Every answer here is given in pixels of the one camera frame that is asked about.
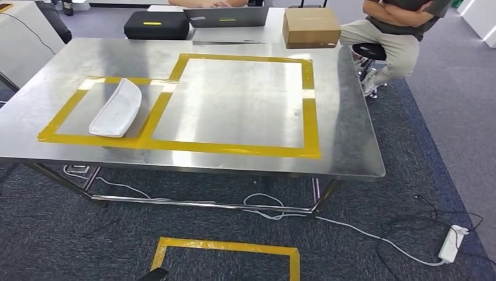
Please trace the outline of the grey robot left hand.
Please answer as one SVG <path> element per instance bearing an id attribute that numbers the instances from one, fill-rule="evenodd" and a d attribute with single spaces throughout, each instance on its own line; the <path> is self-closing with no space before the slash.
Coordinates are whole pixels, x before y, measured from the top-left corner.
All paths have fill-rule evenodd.
<path id="1" fill-rule="evenodd" d="M 169 271 L 163 268 L 155 268 L 140 277 L 137 281 L 167 281 L 169 278 Z"/>

